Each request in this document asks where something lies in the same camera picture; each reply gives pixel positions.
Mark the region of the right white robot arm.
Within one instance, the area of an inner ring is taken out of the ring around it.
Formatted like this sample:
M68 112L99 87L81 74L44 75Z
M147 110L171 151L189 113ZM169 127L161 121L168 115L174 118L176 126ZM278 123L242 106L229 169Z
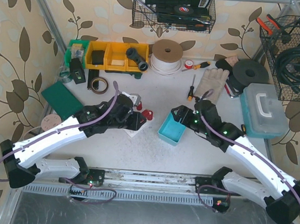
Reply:
M223 122L211 101L199 100L193 109L181 105L171 114L177 123L204 134L214 147L234 156L259 180L254 182L222 167L212 176L213 188L251 200L277 224L294 224L300 215L300 180L275 166L238 127Z

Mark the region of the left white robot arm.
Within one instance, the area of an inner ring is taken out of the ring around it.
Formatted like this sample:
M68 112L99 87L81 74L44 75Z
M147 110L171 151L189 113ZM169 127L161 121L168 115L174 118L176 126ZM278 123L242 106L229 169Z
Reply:
M0 143L3 164L10 188L24 187L39 178L67 178L83 182L89 174L82 157L49 160L46 156L73 142L105 133L108 129L138 131L146 117L134 111L134 102L125 94L115 95L108 102L84 106L58 126L30 139Z

